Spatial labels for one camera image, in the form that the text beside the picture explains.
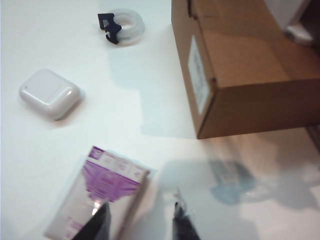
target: purple package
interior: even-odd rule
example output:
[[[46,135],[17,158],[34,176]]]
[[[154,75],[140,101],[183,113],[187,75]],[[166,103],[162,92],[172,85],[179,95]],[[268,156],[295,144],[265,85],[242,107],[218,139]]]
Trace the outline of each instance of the purple package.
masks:
[[[108,201],[109,239],[116,240],[148,174],[146,168],[94,146],[45,236],[71,240]]]

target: cardboard box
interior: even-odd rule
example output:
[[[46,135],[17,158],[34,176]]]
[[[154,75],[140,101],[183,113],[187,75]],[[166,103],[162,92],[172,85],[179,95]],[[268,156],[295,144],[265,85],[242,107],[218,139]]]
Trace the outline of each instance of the cardboard box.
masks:
[[[263,0],[172,0],[171,17],[199,139],[320,124],[320,58]]]

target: black clip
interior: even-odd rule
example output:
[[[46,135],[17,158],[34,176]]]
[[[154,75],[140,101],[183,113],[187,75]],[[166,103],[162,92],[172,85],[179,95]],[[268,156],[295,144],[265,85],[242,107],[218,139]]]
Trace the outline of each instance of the black clip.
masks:
[[[117,33],[121,30],[121,25],[114,21],[115,15],[113,13],[99,13],[98,19],[100,28],[106,32],[106,39],[113,44],[118,44]]]

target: white label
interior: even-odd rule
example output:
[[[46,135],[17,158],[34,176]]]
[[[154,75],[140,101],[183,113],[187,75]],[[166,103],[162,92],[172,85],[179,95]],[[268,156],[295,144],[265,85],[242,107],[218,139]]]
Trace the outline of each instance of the white label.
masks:
[[[206,80],[204,65],[201,60],[196,38],[192,35],[188,68],[199,114],[202,114],[210,90]]]

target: white table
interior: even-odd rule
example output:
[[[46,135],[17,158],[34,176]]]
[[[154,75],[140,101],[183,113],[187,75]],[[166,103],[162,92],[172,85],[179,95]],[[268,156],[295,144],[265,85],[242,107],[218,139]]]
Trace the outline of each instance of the white table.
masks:
[[[141,42],[106,41],[97,13],[115,8],[141,14]],[[18,101],[42,68],[86,92],[65,120]],[[176,186],[202,240],[320,237],[320,157],[303,128],[196,139],[169,0],[3,0],[1,239],[44,239],[92,145],[154,170],[126,240],[172,239]]]

